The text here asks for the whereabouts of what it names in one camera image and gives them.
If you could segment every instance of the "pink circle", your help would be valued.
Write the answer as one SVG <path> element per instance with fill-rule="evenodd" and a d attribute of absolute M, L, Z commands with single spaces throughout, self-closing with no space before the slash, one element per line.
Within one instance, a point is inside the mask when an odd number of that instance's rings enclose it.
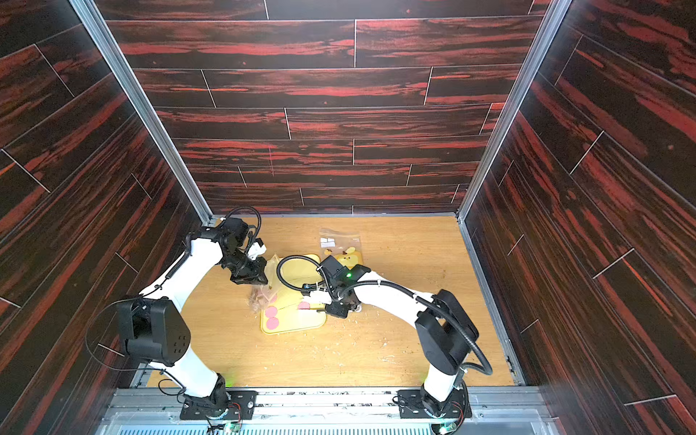
<path fill-rule="evenodd" d="M 278 328 L 278 325 L 280 324 L 280 320 L 278 320 L 277 317 L 271 317 L 266 321 L 266 327 L 270 329 L 271 331 L 274 330 L 275 328 Z"/>

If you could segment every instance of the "yellow tray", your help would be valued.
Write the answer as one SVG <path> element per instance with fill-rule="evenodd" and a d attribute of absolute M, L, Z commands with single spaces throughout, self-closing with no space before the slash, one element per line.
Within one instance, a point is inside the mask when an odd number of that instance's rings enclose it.
<path fill-rule="evenodd" d="M 314 254 L 307 255 L 316 261 L 319 257 Z M 278 280 L 276 264 L 266 267 L 271 289 L 278 286 L 278 293 L 269 302 L 268 308 L 261 312 L 261 331 L 266 334 L 279 334 L 291 331 L 304 331 L 306 329 L 319 328 L 326 322 L 326 313 L 317 312 L 316 308 L 323 305 L 310 306 L 302 301 L 302 293 L 286 287 Z M 292 260 L 283 265 L 283 278 L 290 284 L 300 286 L 321 280 L 314 265 L 307 261 Z"/>

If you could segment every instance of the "wire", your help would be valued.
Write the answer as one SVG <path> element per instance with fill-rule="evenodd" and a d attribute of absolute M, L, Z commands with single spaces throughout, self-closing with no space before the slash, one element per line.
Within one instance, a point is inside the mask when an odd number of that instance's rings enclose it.
<path fill-rule="evenodd" d="M 116 305 L 117 303 L 121 303 L 121 302 L 138 301 L 138 300 L 156 292 L 157 290 L 158 289 L 153 290 L 150 293 L 147 293 L 143 296 L 138 296 L 138 297 L 128 298 L 128 299 L 121 299 L 120 301 L 111 302 L 109 305 L 105 306 L 101 311 L 99 311 L 99 313 L 96 316 L 92 317 L 92 320 L 90 320 L 89 324 L 87 325 L 87 329 L 85 330 L 85 348 L 87 348 L 87 353 L 94 359 L 94 361 L 97 361 L 99 364 L 103 365 L 104 367 L 111 369 L 111 370 L 114 370 L 116 372 L 137 372 L 138 370 L 150 370 L 150 369 L 120 369 L 118 367 L 112 367 L 109 364 L 106 364 L 105 362 L 103 362 L 102 360 L 97 358 L 96 355 L 94 355 L 94 352 L 92 352 L 92 349 L 90 349 L 90 347 L 89 347 L 89 339 L 87 337 L 89 336 L 89 331 L 90 331 L 90 329 L 92 329 L 94 322 L 96 322 L 97 319 L 102 314 L 104 314 L 104 311 L 106 311 L 108 308 L 111 308 L 112 306 Z"/>
<path fill-rule="evenodd" d="M 239 207 L 235 207 L 231 209 L 226 215 L 225 219 L 228 217 L 232 216 L 235 212 L 238 212 L 240 210 L 249 210 L 250 212 L 253 212 L 256 215 L 256 219 L 258 220 L 258 223 L 256 225 L 256 229 L 254 230 L 253 236 L 249 237 L 249 242 L 246 244 L 246 248 L 244 249 L 244 253 L 248 253 L 249 249 L 251 248 L 251 245 L 256 242 L 256 237 L 259 235 L 259 231 L 261 231 L 261 213 L 259 213 L 258 210 L 256 210 L 254 207 L 251 207 L 250 205 L 240 205 Z"/>
<path fill-rule="evenodd" d="M 454 329 L 457 330 L 457 332 L 464 338 L 464 341 L 466 341 L 466 344 L 471 348 L 471 350 L 474 352 L 474 355 L 476 355 L 476 358 L 481 361 L 481 365 L 478 365 L 476 363 L 462 363 L 459 367 L 460 369 L 466 369 L 470 368 L 472 370 L 476 370 L 477 372 L 481 372 L 486 375 L 491 375 L 493 374 L 493 368 L 491 367 L 490 362 L 488 362 L 488 358 L 483 354 L 481 349 L 478 347 L 476 342 L 469 336 L 469 334 L 466 332 L 464 327 L 448 312 L 444 311 L 442 308 L 438 307 L 434 303 L 423 299 L 420 296 L 416 296 L 415 293 L 413 293 L 411 290 L 405 288 L 402 285 L 398 285 L 397 283 L 392 283 L 391 281 L 376 281 L 376 280 L 369 280 L 369 281 L 361 281 L 359 283 L 351 284 L 348 287 L 345 288 L 344 294 L 347 294 L 350 292 L 350 290 L 353 290 L 355 287 L 360 287 L 361 285 L 383 285 L 385 287 L 391 287 L 393 289 L 399 290 L 402 293 L 405 293 L 409 295 L 410 297 L 414 298 L 417 302 L 420 302 L 422 305 L 425 305 L 426 307 L 430 308 L 433 310 L 435 313 L 440 315 L 444 320 L 446 320 Z"/>
<path fill-rule="evenodd" d="M 298 292 L 308 292 L 311 290 L 316 290 L 317 289 L 317 284 L 306 284 L 307 288 L 302 288 L 302 287 L 297 287 L 296 285 L 290 284 L 283 278 L 283 274 L 280 272 L 280 270 L 283 268 L 283 265 L 290 260 L 305 260 L 309 261 L 313 265 L 317 267 L 317 272 L 319 272 L 319 275 L 322 277 L 322 282 L 320 283 L 326 283 L 326 285 L 329 285 L 329 278 L 326 276 L 326 272 L 324 271 L 324 268 L 319 264 L 318 261 L 316 261 L 314 258 L 307 257 L 305 255 L 289 255 L 285 258 L 283 258 L 279 263 L 278 266 L 276 267 L 276 275 L 278 275 L 278 279 L 284 284 L 285 287 L 291 288 L 293 290 L 297 290 Z"/>
<path fill-rule="evenodd" d="M 162 281 L 162 284 L 164 284 L 169 278 L 174 276 L 174 274 L 181 268 L 181 266 L 184 265 L 186 260 L 191 257 L 191 237 L 193 236 L 193 233 L 190 232 L 189 234 L 186 235 L 186 238 L 184 239 L 184 246 L 186 248 L 184 249 L 184 255 L 179 258 L 179 260 L 169 269 L 169 272 L 164 276 L 164 281 Z M 159 290 L 162 288 L 162 284 L 159 284 L 159 288 L 155 285 L 155 289 Z"/>
<path fill-rule="evenodd" d="M 464 422 L 464 409 L 462 405 L 460 405 L 458 402 L 452 402 L 453 405 L 455 405 L 459 409 L 459 419 L 457 421 L 457 429 L 461 424 Z"/>
<path fill-rule="evenodd" d="M 235 405 L 237 409 L 239 409 L 239 418 L 237 419 L 238 423 L 242 422 L 242 407 L 238 403 L 232 402 L 232 405 Z"/>

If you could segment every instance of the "plastic bag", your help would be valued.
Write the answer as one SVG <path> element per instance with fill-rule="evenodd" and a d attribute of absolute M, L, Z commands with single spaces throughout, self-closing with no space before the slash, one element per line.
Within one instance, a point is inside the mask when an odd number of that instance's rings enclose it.
<path fill-rule="evenodd" d="M 319 256 L 332 255 L 339 263 L 352 268 L 363 262 L 363 246 L 357 232 L 340 232 L 328 228 L 319 229 Z"/>
<path fill-rule="evenodd" d="M 268 263 L 266 263 L 265 273 L 269 281 L 266 285 L 252 285 L 249 294 L 248 304 L 251 310 L 255 313 L 265 310 L 269 302 L 278 293 L 280 285 L 276 284 L 276 267 L 278 266 L 277 255 L 274 255 Z"/>

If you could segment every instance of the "black cable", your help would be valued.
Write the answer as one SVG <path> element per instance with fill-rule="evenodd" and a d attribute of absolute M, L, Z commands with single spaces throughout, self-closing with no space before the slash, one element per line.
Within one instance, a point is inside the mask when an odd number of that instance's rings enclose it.
<path fill-rule="evenodd" d="M 167 380 L 167 378 L 162 378 L 162 379 L 159 380 L 159 382 L 157 382 L 157 387 L 159 388 L 159 392 L 162 393 L 162 394 L 164 394 L 165 396 L 176 396 L 176 397 L 179 397 L 181 394 L 183 394 L 183 393 L 186 391 L 186 388 L 185 388 L 185 387 L 182 387 L 181 385 L 179 385 L 179 391 L 178 391 L 178 392 L 176 392 L 176 393 L 174 393 L 174 394 L 167 393 L 165 390 L 162 390 L 162 386 L 161 386 L 161 385 L 162 385 L 162 382 L 163 382 L 163 381 L 166 381 L 166 380 Z"/>
<path fill-rule="evenodd" d="M 186 235 L 186 238 L 184 239 L 184 245 L 186 248 L 184 249 L 184 255 L 179 258 L 179 260 L 169 269 L 169 272 L 164 276 L 164 281 L 162 281 L 162 284 L 164 284 L 169 278 L 174 276 L 174 274 L 179 270 L 181 266 L 184 265 L 186 260 L 191 257 L 191 237 L 193 236 L 193 233 L 189 233 Z M 162 287 L 162 284 L 159 284 L 159 287 L 157 287 L 157 290 L 159 290 Z"/>
<path fill-rule="evenodd" d="M 250 205 L 240 205 L 239 207 L 235 207 L 231 209 L 226 215 L 225 219 L 228 217 L 232 216 L 234 213 L 240 211 L 240 210 L 249 210 L 250 212 L 253 212 L 256 215 L 256 219 L 258 220 L 258 224 L 256 225 L 256 230 L 254 231 L 254 235 L 249 238 L 249 242 L 246 244 L 246 248 L 244 249 L 244 253 L 248 253 L 249 249 L 251 248 L 251 245 L 256 242 L 256 237 L 259 235 L 259 231 L 261 231 L 261 213 L 259 213 L 258 210 L 256 210 L 254 207 L 251 207 Z"/>
<path fill-rule="evenodd" d="M 473 351 L 474 355 L 476 355 L 476 358 L 481 361 L 481 365 L 478 365 L 476 363 L 463 363 L 460 367 L 462 369 L 465 368 L 470 368 L 472 370 L 476 370 L 477 372 L 481 372 L 486 375 L 491 375 L 493 374 L 493 368 L 491 367 L 490 362 L 488 362 L 488 358 L 483 354 L 481 349 L 478 347 L 476 342 L 469 336 L 469 334 L 466 332 L 464 327 L 459 324 L 459 322 L 452 317 L 448 312 L 444 311 L 442 308 L 438 307 L 434 303 L 423 299 L 420 296 L 414 297 L 416 294 L 413 293 L 411 290 L 405 288 L 402 285 L 398 285 L 397 283 L 392 283 L 391 281 L 377 281 L 377 280 L 369 280 L 369 281 L 361 281 L 359 283 L 351 284 L 348 287 L 345 288 L 345 294 L 347 294 L 350 290 L 353 290 L 355 287 L 360 287 L 361 285 L 383 285 L 385 287 L 391 287 L 393 289 L 399 290 L 402 293 L 407 294 L 408 296 L 414 298 L 417 302 L 421 303 L 422 305 L 425 305 L 426 307 L 430 308 L 433 310 L 435 313 L 440 315 L 444 320 L 446 320 L 454 329 L 457 330 L 457 332 L 464 338 L 464 341 L 466 341 L 466 344 L 471 348 Z"/>
<path fill-rule="evenodd" d="M 111 302 L 109 305 L 103 307 L 102 310 L 99 311 L 98 314 L 97 314 L 96 316 L 92 317 L 92 319 L 90 320 L 89 324 L 87 325 L 87 329 L 85 330 L 85 348 L 87 348 L 87 353 L 89 354 L 89 356 L 92 357 L 92 359 L 94 359 L 94 361 L 97 361 L 99 364 L 103 365 L 104 367 L 109 368 L 109 369 L 111 369 L 111 370 L 114 370 L 114 371 L 116 371 L 116 372 L 137 372 L 138 370 L 158 370 L 158 369 L 120 369 L 120 368 L 117 368 L 117 367 L 112 367 L 112 366 L 110 366 L 110 365 L 104 363 L 102 360 L 100 360 L 99 358 L 97 358 L 96 355 L 94 355 L 94 352 L 92 352 L 92 349 L 89 348 L 89 339 L 88 339 L 88 336 L 89 336 L 89 331 L 90 331 L 90 329 L 92 329 L 92 326 L 94 325 L 94 322 L 96 322 L 97 319 L 98 319 L 102 314 L 104 314 L 104 311 L 106 311 L 108 308 L 111 308 L 112 306 L 116 305 L 117 303 L 121 303 L 121 302 L 139 301 L 139 300 L 141 300 L 141 299 L 143 299 L 143 298 L 146 298 L 147 296 L 150 296 L 152 293 L 155 293 L 155 292 L 156 292 L 157 290 L 159 290 L 160 288 L 161 288 L 161 284 L 155 285 L 155 289 L 154 289 L 153 291 L 147 293 L 147 294 L 144 294 L 144 295 L 141 295 L 141 296 L 137 296 L 137 297 L 134 297 L 134 298 L 121 299 L 121 300 L 119 300 L 119 301 Z"/>
<path fill-rule="evenodd" d="M 278 266 L 276 267 L 276 275 L 278 275 L 278 279 L 284 284 L 285 287 L 291 288 L 291 289 L 293 289 L 293 290 L 297 290 L 298 292 L 308 292 L 308 291 L 316 290 L 316 289 L 317 289 L 317 285 L 316 285 L 316 284 L 308 284 L 308 287 L 307 287 L 307 288 L 302 288 L 302 287 L 297 287 L 297 286 L 295 286 L 295 285 L 293 285 L 293 284 L 290 284 L 289 282 L 287 282 L 287 281 L 285 280 L 285 278 L 283 278 L 283 274 L 280 272 L 280 270 L 283 268 L 283 265 L 284 265 L 287 261 L 290 261 L 290 260 L 305 260 L 305 261 L 309 261 L 310 263 L 312 263 L 312 264 L 317 268 L 317 271 L 319 272 L 319 275 L 321 275 L 321 277 L 322 277 L 322 279 L 323 279 L 322 282 L 323 282 L 323 283 L 327 283 L 327 282 L 328 282 L 328 280 L 326 279 L 326 276 L 325 276 L 326 273 L 324 272 L 324 268 L 323 268 L 323 267 L 319 264 L 319 262 L 316 261 L 314 258 L 307 257 L 307 256 L 305 256 L 305 255 L 289 255 L 289 256 L 283 258 L 283 259 L 278 263 Z"/>

